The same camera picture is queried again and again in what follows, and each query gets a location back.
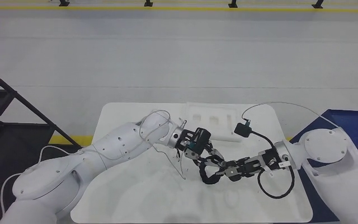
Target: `gray floor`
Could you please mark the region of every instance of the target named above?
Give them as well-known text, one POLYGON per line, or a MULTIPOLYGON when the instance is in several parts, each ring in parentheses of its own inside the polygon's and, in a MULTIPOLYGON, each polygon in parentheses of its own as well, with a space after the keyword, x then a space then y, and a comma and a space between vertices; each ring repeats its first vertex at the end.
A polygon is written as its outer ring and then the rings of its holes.
MULTIPOLYGON (((358 109, 355 13, 2 11, 0 21, 1 77, 72 135, 92 135, 108 102, 358 109)), ((288 137, 315 119, 273 107, 288 137)), ((39 121, 19 104, 2 119, 39 121)))

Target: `blue platform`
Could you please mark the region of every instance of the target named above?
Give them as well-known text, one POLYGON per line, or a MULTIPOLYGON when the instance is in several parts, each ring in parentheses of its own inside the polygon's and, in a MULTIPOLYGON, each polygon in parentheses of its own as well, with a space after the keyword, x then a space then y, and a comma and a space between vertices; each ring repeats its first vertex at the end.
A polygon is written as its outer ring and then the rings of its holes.
MULTIPOLYGON (((351 137, 356 147, 358 147, 358 111, 327 110, 322 114, 322 116, 334 122, 338 126, 342 127, 345 132, 351 137)), ((298 142, 298 140, 304 133, 318 128, 334 129, 335 127, 327 121, 323 120, 322 118, 317 118, 314 122, 310 123, 305 129, 303 129, 299 134, 297 134, 290 142, 298 142)), ((310 163, 314 167, 322 166, 322 164, 320 164, 319 162, 310 163)), ((309 180, 306 172, 303 169, 300 169, 298 173, 301 177, 304 189, 307 193, 309 202, 311 203, 313 210, 313 218, 310 223, 339 221, 339 219, 321 200, 320 196, 318 195, 311 181, 309 180)))

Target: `robotic arm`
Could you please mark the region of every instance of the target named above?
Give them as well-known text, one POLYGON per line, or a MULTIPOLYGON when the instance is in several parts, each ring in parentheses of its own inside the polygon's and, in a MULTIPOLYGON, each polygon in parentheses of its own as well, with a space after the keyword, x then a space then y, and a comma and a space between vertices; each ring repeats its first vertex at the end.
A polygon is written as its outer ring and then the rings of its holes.
POLYGON ((225 161, 219 151, 213 148, 211 134, 206 129, 197 128, 195 132, 186 130, 183 125, 175 124, 168 112, 156 110, 137 123, 126 123, 114 129, 73 155, 42 161, 28 168, 15 181, 13 193, 17 199, 0 223, 56 223, 57 219, 74 208, 97 175, 139 156, 155 143, 176 148, 192 159, 199 167, 205 184, 215 184, 224 175, 231 181, 238 181, 258 173, 260 188, 275 199, 290 193, 294 187, 293 169, 302 166, 321 198, 337 217, 341 221, 358 223, 355 212, 358 199, 351 197, 358 187, 358 183, 351 178, 358 174, 358 152, 342 129, 308 132, 295 145, 287 141, 273 144, 265 136, 254 132, 249 127, 249 121, 239 123, 234 132, 243 137, 250 134, 262 137, 268 141, 270 148, 251 158, 225 161), (204 150, 209 157, 201 157, 204 150), (314 169, 307 159, 330 165, 314 169), (208 177, 206 166, 215 166, 219 170, 208 177), (273 196, 263 189, 260 176, 264 171, 272 174, 279 169, 289 169, 293 182, 285 194, 273 196))
POLYGON ((51 224, 68 214, 89 183, 107 169, 132 160, 154 143, 173 146, 181 128, 169 113, 154 111, 137 123, 126 123, 70 156, 39 162, 15 181, 16 201, 1 224, 51 224))

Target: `black post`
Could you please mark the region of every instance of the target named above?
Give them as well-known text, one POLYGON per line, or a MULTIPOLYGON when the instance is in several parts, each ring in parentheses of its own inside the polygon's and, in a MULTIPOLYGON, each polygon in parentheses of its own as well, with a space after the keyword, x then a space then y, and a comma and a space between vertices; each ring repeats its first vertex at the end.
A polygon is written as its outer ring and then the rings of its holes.
POLYGON ((145 0, 144 6, 145 7, 151 7, 151 6, 153 6, 153 2, 150 2, 150 0, 145 0))
POLYGON ((229 8, 237 8, 236 0, 231 0, 231 3, 229 3, 229 8))
POLYGON ((313 8, 323 8, 322 7, 323 0, 318 0, 316 4, 313 4, 313 8))
POLYGON ((28 102, 25 98, 23 98, 16 90, 11 88, 4 80, 0 78, 0 86, 4 88, 9 94, 13 95, 18 101, 24 104, 27 108, 29 108, 34 114, 39 116, 44 122, 48 123, 51 127, 53 127, 58 133, 60 133, 65 139, 67 139, 74 146, 82 148, 77 142, 71 139, 63 130, 57 127, 50 119, 48 119, 43 113, 41 113, 36 107, 34 107, 30 102, 28 102))
POLYGON ((66 0, 60 0, 60 5, 59 6, 68 6, 69 2, 66 2, 66 0))

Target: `yellow line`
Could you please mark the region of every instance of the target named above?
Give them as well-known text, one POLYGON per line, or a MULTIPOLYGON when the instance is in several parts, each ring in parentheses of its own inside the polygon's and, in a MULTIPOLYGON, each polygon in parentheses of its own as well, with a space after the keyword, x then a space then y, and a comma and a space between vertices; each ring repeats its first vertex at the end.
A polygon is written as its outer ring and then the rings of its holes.
POLYGON ((0 10, 161 10, 161 11, 248 11, 248 12, 351 12, 358 9, 315 8, 211 8, 211 7, 142 7, 142 6, 0 6, 0 10))
MULTIPOLYGON (((81 146, 89 146, 92 144, 93 136, 71 136, 81 146)), ((49 144, 71 144, 63 136, 52 136, 49 144)))

